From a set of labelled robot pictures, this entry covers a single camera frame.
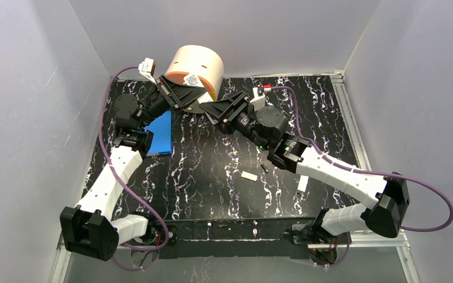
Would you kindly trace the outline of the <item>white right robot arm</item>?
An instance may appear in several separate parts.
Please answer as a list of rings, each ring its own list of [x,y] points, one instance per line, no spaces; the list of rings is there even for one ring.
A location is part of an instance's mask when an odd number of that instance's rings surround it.
[[[358,201],[341,209],[321,210],[315,220],[292,232],[299,241],[327,242],[358,230],[370,230],[385,238],[397,237],[409,206],[404,180],[361,173],[325,155],[309,141],[292,135],[289,122],[279,109],[258,107],[243,92],[199,106],[222,133],[238,131],[260,149],[268,150],[267,159],[275,167],[321,181]]]

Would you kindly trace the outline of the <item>white remote control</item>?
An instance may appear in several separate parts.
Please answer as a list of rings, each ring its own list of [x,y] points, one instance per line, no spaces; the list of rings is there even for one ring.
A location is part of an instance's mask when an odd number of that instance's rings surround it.
[[[197,102],[199,104],[213,102],[213,101],[214,101],[213,98],[211,97],[210,93],[207,91],[197,98]]]

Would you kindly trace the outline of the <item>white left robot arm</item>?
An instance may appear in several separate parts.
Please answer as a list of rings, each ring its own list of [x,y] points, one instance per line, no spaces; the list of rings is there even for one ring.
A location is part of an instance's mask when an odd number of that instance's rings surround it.
[[[160,234],[155,216],[136,212],[114,220],[113,209],[124,186],[150,150],[153,133],[145,127],[169,110],[186,110],[206,94],[206,88],[195,74],[186,75],[181,83],[162,75],[143,99],[122,94],[114,101],[119,131],[111,155],[89,192],[75,207],[66,206],[60,214],[66,250],[108,261],[119,245]]]

